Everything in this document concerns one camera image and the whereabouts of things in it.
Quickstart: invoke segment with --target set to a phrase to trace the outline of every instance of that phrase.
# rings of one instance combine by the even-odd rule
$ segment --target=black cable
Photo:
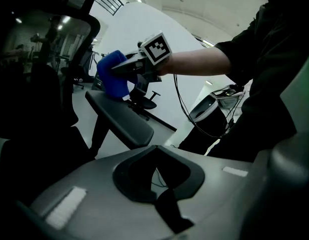
[[[221,89],[219,89],[219,90],[214,90],[214,91],[212,92],[212,94],[214,94],[215,96],[217,96],[217,95],[216,95],[217,92],[220,92],[220,91],[222,91],[223,89],[226,89],[227,87],[229,87],[229,86],[227,85],[226,87],[223,87],[223,88],[221,88]]]
[[[160,179],[160,174],[159,174],[158,168],[156,168],[155,170],[156,170],[156,173],[158,174],[158,180],[159,180],[160,184],[161,184],[163,187],[167,188],[168,186],[167,186],[167,185],[164,185],[164,184],[162,183],[161,179]]]
[[[225,125],[225,122],[227,121],[227,118],[228,118],[228,116],[230,115],[230,113],[231,113],[232,110],[233,110],[233,113],[232,113],[232,117],[231,117],[231,119],[229,120],[229,122],[234,118],[235,111],[236,111],[237,107],[239,106],[241,100],[242,100],[243,97],[245,96],[245,94],[246,94],[246,92],[243,93],[243,95],[241,96],[240,99],[239,99],[240,96],[238,96],[238,99],[237,99],[236,103],[234,104],[234,106],[232,107],[232,109],[229,111],[229,113],[226,115],[226,117],[225,117],[225,119],[224,119],[224,121],[223,121],[223,125]],[[227,129],[225,129],[224,132],[228,131],[229,127],[230,127],[230,125],[228,125]]]
[[[189,121],[193,124],[193,126],[196,127],[197,130],[198,130],[199,132],[201,132],[202,134],[207,135],[207,136],[209,136],[209,137],[211,137],[211,138],[221,139],[222,136],[212,136],[212,135],[206,133],[204,130],[202,130],[202,129],[195,123],[195,121],[191,118],[190,113],[189,113],[189,111],[188,111],[188,109],[187,109],[187,107],[186,107],[186,105],[185,105],[183,99],[181,98],[180,93],[179,93],[179,89],[178,89],[178,76],[177,76],[176,74],[173,75],[173,80],[174,80],[175,90],[176,90],[176,93],[177,93],[177,96],[178,96],[178,99],[179,99],[179,102],[180,102],[181,110],[182,110],[182,112],[185,114],[185,116],[188,118],[188,120],[189,120]],[[242,95],[242,97],[241,97],[240,100],[239,100],[239,97],[238,97],[238,100],[237,100],[236,104],[233,106],[233,108],[230,110],[230,112],[231,112],[236,106],[239,105],[239,103],[240,103],[240,101],[242,100],[242,98],[244,97],[244,95],[245,95],[245,94]]]
[[[151,182],[151,184],[156,185],[156,186],[158,186],[158,187],[160,187],[160,188],[167,188],[167,186],[160,186],[160,185],[158,185],[158,184],[156,184],[156,183],[153,183],[153,182]]]

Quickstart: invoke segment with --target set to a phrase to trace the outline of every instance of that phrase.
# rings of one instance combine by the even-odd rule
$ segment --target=white label
[[[234,174],[240,177],[246,177],[248,175],[248,172],[246,170],[239,170],[239,169],[231,168],[229,166],[226,166],[222,170],[226,173]]]
[[[74,186],[70,193],[46,217],[45,222],[56,230],[61,230],[68,223],[86,194],[85,189]]]

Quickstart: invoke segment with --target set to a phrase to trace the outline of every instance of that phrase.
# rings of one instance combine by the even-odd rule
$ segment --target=black shirt
[[[253,83],[242,115],[209,156],[252,162],[259,151],[296,132],[280,94],[309,55],[309,24],[293,15],[268,2],[247,30],[215,45],[231,61],[228,77]]]
[[[51,43],[57,37],[57,30],[53,27],[50,27],[48,33],[45,35],[45,38],[48,39],[48,42],[42,43],[41,50],[39,52],[39,61],[42,63],[47,63],[49,58],[50,50],[51,50]]]

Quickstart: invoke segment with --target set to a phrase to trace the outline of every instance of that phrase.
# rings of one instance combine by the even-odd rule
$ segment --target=black chair
[[[159,93],[152,91],[153,95],[151,98],[146,98],[145,95],[148,90],[149,83],[141,76],[138,75],[138,82],[135,84],[133,90],[130,92],[130,100],[132,104],[130,108],[138,115],[143,115],[148,121],[150,118],[145,110],[152,110],[157,107],[157,104],[152,100],[156,95],[161,96]]]

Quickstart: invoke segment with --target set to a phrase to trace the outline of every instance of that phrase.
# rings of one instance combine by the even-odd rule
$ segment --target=chair armrest
[[[109,129],[129,149],[145,147],[149,144],[154,130],[128,108],[126,102],[111,99],[99,90],[88,90],[85,98],[98,116],[107,121]]]
[[[153,90],[152,92],[153,92],[153,95],[152,95],[151,98],[150,98],[151,101],[152,101],[152,99],[153,99],[156,95],[161,96],[161,94],[155,92],[154,90]]]

